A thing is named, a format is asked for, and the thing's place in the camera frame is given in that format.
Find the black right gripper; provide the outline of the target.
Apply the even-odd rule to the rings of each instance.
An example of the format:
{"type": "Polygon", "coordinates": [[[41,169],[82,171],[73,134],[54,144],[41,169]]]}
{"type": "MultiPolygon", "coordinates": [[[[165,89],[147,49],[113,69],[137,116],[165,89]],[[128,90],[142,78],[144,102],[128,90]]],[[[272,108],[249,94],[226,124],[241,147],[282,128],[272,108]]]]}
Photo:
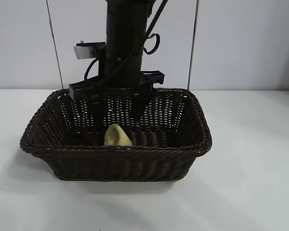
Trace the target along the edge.
{"type": "MultiPolygon", "coordinates": [[[[71,99],[84,98],[87,104],[91,130],[97,131],[99,97],[94,95],[129,95],[148,91],[153,84],[163,84],[160,71],[142,71],[142,52],[134,52],[123,58],[105,51],[77,51],[76,58],[93,59],[87,67],[84,80],[69,85],[71,99]]],[[[145,94],[133,98],[133,115],[142,116],[145,109],[145,94]]]]}

